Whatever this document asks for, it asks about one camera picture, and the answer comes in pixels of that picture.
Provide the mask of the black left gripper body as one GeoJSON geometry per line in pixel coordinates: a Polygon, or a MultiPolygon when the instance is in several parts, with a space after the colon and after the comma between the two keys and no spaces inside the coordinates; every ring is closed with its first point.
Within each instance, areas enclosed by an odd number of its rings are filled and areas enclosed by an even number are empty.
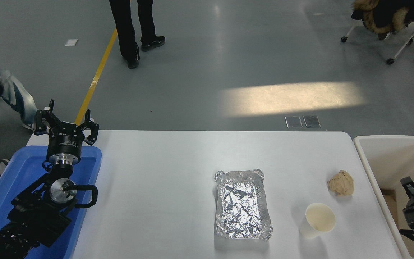
{"type": "Polygon", "coordinates": [[[51,126],[48,135],[47,158],[58,154],[72,155],[76,158],[81,157],[82,142],[85,136],[77,125],[62,122],[59,125],[51,126]]]}

